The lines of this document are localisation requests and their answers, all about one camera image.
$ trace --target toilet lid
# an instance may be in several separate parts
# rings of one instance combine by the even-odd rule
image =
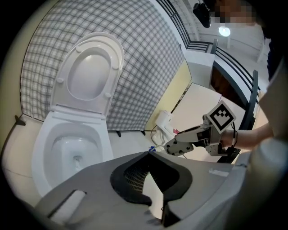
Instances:
[[[107,116],[124,50],[115,37],[101,34],[82,39],[65,57],[54,82],[51,110],[58,105]]]

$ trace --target railing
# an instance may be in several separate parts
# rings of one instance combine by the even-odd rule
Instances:
[[[253,121],[253,111],[255,105],[258,103],[257,96],[259,95],[258,91],[260,90],[258,86],[258,72],[254,71],[253,76],[251,76],[251,74],[234,57],[232,57],[229,53],[217,46],[217,39],[215,39],[214,42],[192,41],[182,22],[182,19],[180,18],[172,3],[169,0],[157,0],[157,2],[163,7],[163,9],[169,15],[170,19],[173,21],[183,40],[186,49],[192,49],[207,53],[210,49],[210,46],[212,46],[209,53],[212,53],[221,58],[228,66],[230,66],[235,71],[235,73],[248,87],[249,91],[251,92],[249,101],[244,95],[242,89],[233,80],[233,78],[229,76],[227,79],[232,85],[232,87],[235,89],[236,93],[239,95],[245,107],[246,112],[240,125],[240,129],[251,128],[251,122]],[[214,62],[214,65],[221,68],[220,65],[218,65],[216,62]]]

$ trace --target white toilet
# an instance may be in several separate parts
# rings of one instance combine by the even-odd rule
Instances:
[[[120,42],[102,32],[79,40],[65,57],[32,156],[42,197],[83,168],[113,159],[106,116],[123,63]]]

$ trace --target plaid curtain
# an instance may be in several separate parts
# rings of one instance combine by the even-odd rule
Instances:
[[[184,56],[149,0],[60,0],[36,29],[24,58],[24,114],[44,120],[61,62],[83,36],[102,31],[125,50],[125,64],[107,117],[108,130],[143,130]]]

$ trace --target white floor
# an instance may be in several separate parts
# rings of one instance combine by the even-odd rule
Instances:
[[[4,150],[2,168],[15,195],[35,206],[41,197],[32,179],[31,159],[42,122],[25,116],[22,116],[22,119],[26,121],[26,126],[17,125],[12,132]],[[148,151],[154,146],[150,132],[146,132],[146,136],[139,131],[121,132],[121,134],[122,137],[119,137],[116,132],[109,132],[115,158]]]

